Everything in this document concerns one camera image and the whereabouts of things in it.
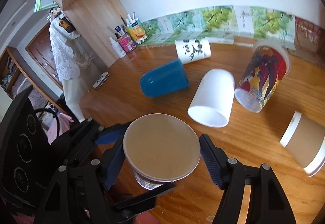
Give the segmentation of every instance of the white cup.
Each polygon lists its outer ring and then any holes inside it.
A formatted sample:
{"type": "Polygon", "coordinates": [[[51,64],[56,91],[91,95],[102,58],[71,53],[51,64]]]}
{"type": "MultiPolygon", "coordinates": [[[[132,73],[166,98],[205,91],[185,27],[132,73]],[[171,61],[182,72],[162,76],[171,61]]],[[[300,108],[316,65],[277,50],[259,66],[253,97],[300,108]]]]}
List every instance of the white cup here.
{"type": "Polygon", "coordinates": [[[199,139],[191,127],[160,113],[133,121],[123,149],[137,182],[149,190],[188,176],[200,159],[199,139]]]}
{"type": "Polygon", "coordinates": [[[182,64],[195,62],[211,56],[209,41],[206,39],[176,40],[176,51],[182,64]]]}
{"type": "Polygon", "coordinates": [[[212,69],[207,72],[187,110],[196,122],[213,128],[228,124],[232,102],[234,100],[235,80],[224,69],[212,69]]]}

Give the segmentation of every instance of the brown door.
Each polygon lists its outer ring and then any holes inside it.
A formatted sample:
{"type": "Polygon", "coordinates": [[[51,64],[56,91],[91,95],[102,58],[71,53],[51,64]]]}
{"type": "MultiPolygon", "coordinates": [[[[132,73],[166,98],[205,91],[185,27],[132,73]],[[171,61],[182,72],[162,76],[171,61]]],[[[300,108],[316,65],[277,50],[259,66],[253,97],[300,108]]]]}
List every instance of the brown door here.
{"type": "Polygon", "coordinates": [[[26,51],[34,61],[43,69],[56,85],[62,88],[62,84],[57,77],[56,65],[50,41],[50,24],[46,25],[26,47],[26,51]]]}

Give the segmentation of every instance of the table surface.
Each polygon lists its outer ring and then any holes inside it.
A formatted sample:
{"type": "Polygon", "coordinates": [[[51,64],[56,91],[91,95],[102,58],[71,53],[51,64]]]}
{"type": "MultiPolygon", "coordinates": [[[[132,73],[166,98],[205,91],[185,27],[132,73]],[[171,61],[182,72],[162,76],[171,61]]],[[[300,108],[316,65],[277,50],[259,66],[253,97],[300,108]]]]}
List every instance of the table surface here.
{"type": "MultiPolygon", "coordinates": [[[[125,123],[151,113],[165,113],[186,122],[198,136],[208,134],[213,143],[228,157],[244,165],[271,165],[282,185],[297,224],[310,224],[325,202],[325,169],[308,178],[303,168],[279,141],[297,110],[325,126],[325,72],[297,57],[290,56],[291,72],[286,76],[263,110],[251,113],[235,99],[229,124],[224,128],[209,128],[187,115],[199,83],[209,70],[223,68],[239,82],[252,49],[236,45],[212,44],[211,58],[185,65],[190,86],[157,98],[144,96],[140,77],[157,66],[177,58],[174,45],[140,47],[110,68],[110,77],[98,90],[90,89],[80,100],[85,117],[92,116],[104,126],[125,123]]],[[[98,146],[102,153],[108,146],[98,146]]],[[[133,195],[146,190],[135,180],[131,167],[123,164],[121,182],[133,195]]],[[[158,198],[151,213],[161,223],[211,223],[223,191],[212,183],[203,159],[188,177],[177,181],[177,187],[158,198]]],[[[245,187],[239,224],[246,221],[250,186],[245,187]]]]}

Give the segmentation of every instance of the black cable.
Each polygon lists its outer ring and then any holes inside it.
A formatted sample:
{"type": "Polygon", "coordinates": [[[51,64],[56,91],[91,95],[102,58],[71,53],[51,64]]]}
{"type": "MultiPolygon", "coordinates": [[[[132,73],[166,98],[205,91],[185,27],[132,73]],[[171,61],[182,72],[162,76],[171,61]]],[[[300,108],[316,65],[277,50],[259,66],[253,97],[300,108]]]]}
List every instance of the black cable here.
{"type": "Polygon", "coordinates": [[[55,117],[56,125],[57,125],[56,137],[58,138],[60,136],[60,123],[59,123],[59,118],[58,118],[57,114],[51,109],[45,109],[45,108],[35,109],[35,114],[39,113],[39,112],[48,112],[48,113],[51,113],[55,117]]]}

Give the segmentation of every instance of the white fabric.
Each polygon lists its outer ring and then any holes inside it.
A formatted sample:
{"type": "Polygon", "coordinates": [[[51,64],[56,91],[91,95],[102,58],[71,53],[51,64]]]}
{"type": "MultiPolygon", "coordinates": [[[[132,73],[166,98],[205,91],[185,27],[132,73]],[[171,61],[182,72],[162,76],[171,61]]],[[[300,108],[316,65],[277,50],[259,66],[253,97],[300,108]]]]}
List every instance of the white fabric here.
{"type": "Polygon", "coordinates": [[[101,72],[91,62],[87,69],[80,69],[79,77],[62,80],[65,102],[79,121],[84,119],[79,106],[79,100],[93,86],[100,75],[101,72]]]}
{"type": "Polygon", "coordinates": [[[74,51],[66,41],[80,36],[77,31],[67,33],[59,26],[59,18],[55,18],[50,25],[50,40],[59,80],[69,80],[80,75],[80,69],[74,59],[74,51]]]}

